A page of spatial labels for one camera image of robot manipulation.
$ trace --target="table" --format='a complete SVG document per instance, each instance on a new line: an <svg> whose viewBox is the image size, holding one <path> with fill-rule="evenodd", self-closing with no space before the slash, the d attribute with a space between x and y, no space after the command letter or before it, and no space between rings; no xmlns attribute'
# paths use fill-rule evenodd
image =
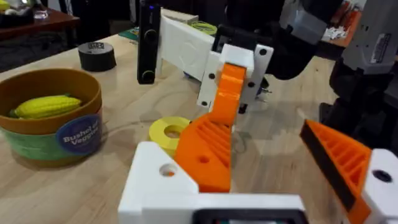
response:
<svg viewBox="0 0 398 224"><path fill-rule="evenodd" d="M71 28L79 23L79 18L77 17L70 16L50 8L46 8L46 10L49 14L46 19L35 19L33 24L27 24L24 26L0 28L0 40L9 39L18 35L33 34L40 31L62 30L65 28Z"/></svg>
<svg viewBox="0 0 398 224"><path fill-rule="evenodd" d="M103 91L103 147L81 164L35 170L18 163L0 137L1 223L117 223L134 150L147 139L149 126L163 116L195 119L200 84L164 63L154 85L136 81L137 46L117 35L117 66L92 73ZM293 80L269 77L268 102L257 102L236 118L233 133L233 192L300 194L310 223L340 223L340 206L327 181L299 138L304 118L317 119L318 105L332 103L329 87L334 62L318 57ZM0 80L40 68L81 69L77 49L0 74Z"/></svg>

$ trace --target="orange object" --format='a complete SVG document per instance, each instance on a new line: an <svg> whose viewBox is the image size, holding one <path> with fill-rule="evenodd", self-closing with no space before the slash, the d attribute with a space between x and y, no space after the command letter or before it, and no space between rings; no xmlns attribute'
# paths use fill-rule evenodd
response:
<svg viewBox="0 0 398 224"><path fill-rule="evenodd" d="M213 111L194 120L181 135L174 160L196 181L200 192L229 192L231 127L246 69L225 64Z"/></svg>
<svg viewBox="0 0 398 224"><path fill-rule="evenodd" d="M344 206L350 223L362 224L371 212L361 196L371 149L309 120L305 120L300 136Z"/></svg>

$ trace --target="yellow toy corn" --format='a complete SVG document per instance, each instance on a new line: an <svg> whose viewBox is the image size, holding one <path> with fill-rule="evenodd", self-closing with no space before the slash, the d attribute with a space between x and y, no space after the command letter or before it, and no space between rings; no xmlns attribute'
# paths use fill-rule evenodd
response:
<svg viewBox="0 0 398 224"><path fill-rule="evenodd" d="M28 100L11 111L12 117L38 119L55 116L74 110L81 100L66 95L44 96Z"/></svg>

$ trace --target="black rubber pad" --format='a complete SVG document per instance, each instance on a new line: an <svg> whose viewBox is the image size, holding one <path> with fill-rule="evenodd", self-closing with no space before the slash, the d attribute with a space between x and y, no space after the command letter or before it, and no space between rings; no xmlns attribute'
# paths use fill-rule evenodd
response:
<svg viewBox="0 0 398 224"><path fill-rule="evenodd" d="M333 161L326 153L325 148L323 148L321 142L314 135L307 122L304 123L300 136L317 162L318 167L323 172L323 175L328 179L329 184L335 190L335 193L344 205L346 211L349 212L355 203L355 196L350 191L344 178L338 172Z"/></svg>

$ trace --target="label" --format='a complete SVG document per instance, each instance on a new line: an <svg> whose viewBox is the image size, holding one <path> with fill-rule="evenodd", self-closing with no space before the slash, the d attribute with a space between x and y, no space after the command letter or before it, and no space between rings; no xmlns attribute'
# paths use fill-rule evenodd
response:
<svg viewBox="0 0 398 224"><path fill-rule="evenodd" d="M87 43L89 49L104 49L104 43L101 42L91 42Z"/></svg>
<svg viewBox="0 0 398 224"><path fill-rule="evenodd" d="M101 144L101 116L91 114L64 124L56 133L56 139L67 152L78 155L89 154Z"/></svg>
<svg viewBox="0 0 398 224"><path fill-rule="evenodd" d="M377 44L374 47L371 63L381 63L384 59L388 44L391 39L391 34L380 34Z"/></svg>

